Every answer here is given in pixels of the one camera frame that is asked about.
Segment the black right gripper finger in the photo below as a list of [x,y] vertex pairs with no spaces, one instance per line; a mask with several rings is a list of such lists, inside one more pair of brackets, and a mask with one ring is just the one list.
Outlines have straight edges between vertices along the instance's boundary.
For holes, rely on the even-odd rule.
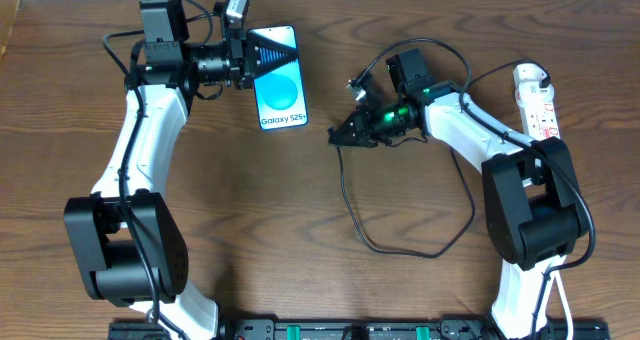
[[353,136],[355,133],[356,127],[350,119],[328,129],[330,136]]
[[328,130],[328,143],[335,146],[349,146],[350,135],[335,129]]

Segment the blue Galaxy smartphone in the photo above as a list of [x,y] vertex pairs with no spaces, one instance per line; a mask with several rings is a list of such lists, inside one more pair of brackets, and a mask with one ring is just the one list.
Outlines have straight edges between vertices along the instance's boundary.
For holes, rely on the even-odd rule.
[[[249,31],[251,32],[298,50],[293,26],[255,28]],[[293,63],[255,78],[254,93],[259,124],[263,131],[301,127],[308,123],[309,115],[299,57]]]

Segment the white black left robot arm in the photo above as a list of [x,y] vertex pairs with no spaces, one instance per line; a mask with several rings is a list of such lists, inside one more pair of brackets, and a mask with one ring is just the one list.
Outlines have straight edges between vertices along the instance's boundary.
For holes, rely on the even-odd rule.
[[172,153],[201,88],[261,93],[296,64],[290,25],[246,29],[249,0],[200,14],[219,43],[189,39],[187,0],[140,0],[142,26],[120,64],[126,115],[113,154],[89,195],[70,199],[64,223],[89,297],[141,312],[114,324],[119,339],[232,339],[215,301],[190,280],[186,242],[165,202]]

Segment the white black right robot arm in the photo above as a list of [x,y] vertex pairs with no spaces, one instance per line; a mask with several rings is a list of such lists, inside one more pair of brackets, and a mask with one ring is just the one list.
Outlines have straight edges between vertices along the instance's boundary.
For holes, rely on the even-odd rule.
[[365,68],[348,82],[358,105],[328,141],[337,149],[394,146],[417,129],[460,154],[482,176],[489,238],[503,259],[491,318],[506,339],[540,339],[549,327],[546,304],[560,273],[594,252],[593,217],[571,155],[558,133],[550,73],[530,59],[511,62],[522,131],[482,110],[463,84],[438,81],[417,49],[386,61],[398,99],[384,105]]

